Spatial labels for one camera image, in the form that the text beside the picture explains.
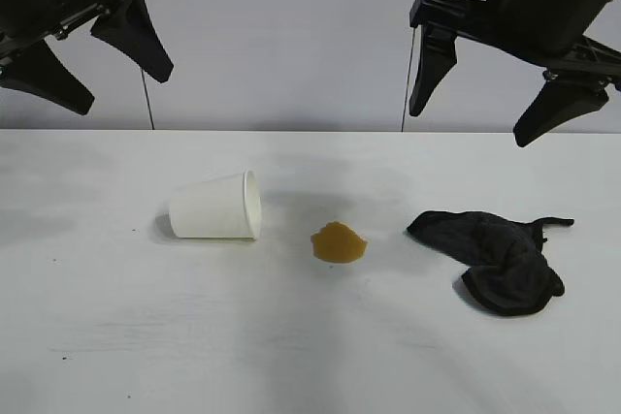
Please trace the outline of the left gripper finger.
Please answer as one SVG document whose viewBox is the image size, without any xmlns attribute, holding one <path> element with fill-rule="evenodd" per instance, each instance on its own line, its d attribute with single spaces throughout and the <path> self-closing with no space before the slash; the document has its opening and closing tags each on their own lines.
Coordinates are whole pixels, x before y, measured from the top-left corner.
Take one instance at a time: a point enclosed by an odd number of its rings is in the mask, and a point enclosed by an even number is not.
<svg viewBox="0 0 621 414">
<path fill-rule="evenodd" d="M 105 13 L 90 32 L 128 56 L 154 80 L 163 83 L 170 78 L 174 64 L 153 27 L 146 0 L 107 0 Z"/>
<path fill-rule="evenodd" d="M 45 40 L 19 50 L 1 66 L 1 86 L 46 99 L 79 115 L 88 114 L 95 100 Z"/>
</svg>

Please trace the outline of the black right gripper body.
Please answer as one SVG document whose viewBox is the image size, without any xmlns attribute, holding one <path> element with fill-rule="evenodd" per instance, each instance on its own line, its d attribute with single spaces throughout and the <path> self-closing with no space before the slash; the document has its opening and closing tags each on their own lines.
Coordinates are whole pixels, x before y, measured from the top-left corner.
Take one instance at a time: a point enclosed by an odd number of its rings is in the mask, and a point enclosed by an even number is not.
<svg viewBox="0 0 621 414">
<path fill-rule="evenodd" d="M 585 34 L 610 1 L 414 0 L 409 19 L 412 28 L 451 31 L 544 67 L 557 80 L 618 85 L 619 52 Z"/>
</svg>

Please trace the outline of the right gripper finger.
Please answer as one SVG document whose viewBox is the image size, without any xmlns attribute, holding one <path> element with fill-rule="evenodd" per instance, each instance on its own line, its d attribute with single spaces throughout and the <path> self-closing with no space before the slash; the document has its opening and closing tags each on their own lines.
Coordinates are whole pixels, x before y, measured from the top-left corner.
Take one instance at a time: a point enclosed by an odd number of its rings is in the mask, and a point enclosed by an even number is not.
<svg viewBox="0 0 621 414">
<path fill-rule="evenodd" d="M 409 98 L 409 115 L 422 114 L 433 92 L 457 64 L 456 35 L 434 25 L 422 25 L 421 51 L 414 88 Z"/>
<path fill-rule="evenodd" d="M 548 82 L 513 127 L 518 146 L 525 147 L 554 128 L 588 113 L 607 102 L 607 82 Z"/>
</svg>

